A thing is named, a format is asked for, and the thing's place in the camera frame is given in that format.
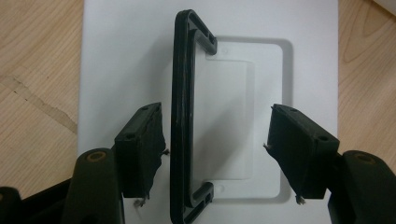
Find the black plastic part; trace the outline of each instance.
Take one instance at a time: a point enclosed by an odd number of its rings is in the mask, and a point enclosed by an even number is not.
[[[181,11],[175,21],[171,118],[171,219],[192,223],[212,202],[213,184],[192,192],[192,144],[195,45],[217,52],[217,39],[193,10]]]
[[[362,152],[343,154],[341,168],[354,223],[396,223],[396,176],[378,157]]]
[[[69,185],[70,179],[67,179],[24,199],[22,201],[24,223],[60,223]]]
[[[265,147],[297,198],[323,199],[338,146],[338,139],[297,109],[273,106]]]
[[[123,217],[114,152],[97,148],[79,156],[61,223],[121,224]]]
[[[356,215],[349,200],[347,190],[342,177],[344,158],[337,154],[331,173],[328,175],[328,189],[332,192],[328,202],[328,208],[332,224],[350,224],[356,220]]]
[[[21,196],[14,188],[0,188],[0,223],[19,224],[22,217]]]
[[[125,198],[149,198],[165,147],[161,103],[141,107],[115,139]]]

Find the wooden table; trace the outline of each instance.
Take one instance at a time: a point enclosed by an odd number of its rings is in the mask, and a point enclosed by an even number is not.
[[[0,0],[0,185],[32,195],[70,177],[77,151],[83,1]],[[340,151],[396,172],[396,17],[339,1]]]

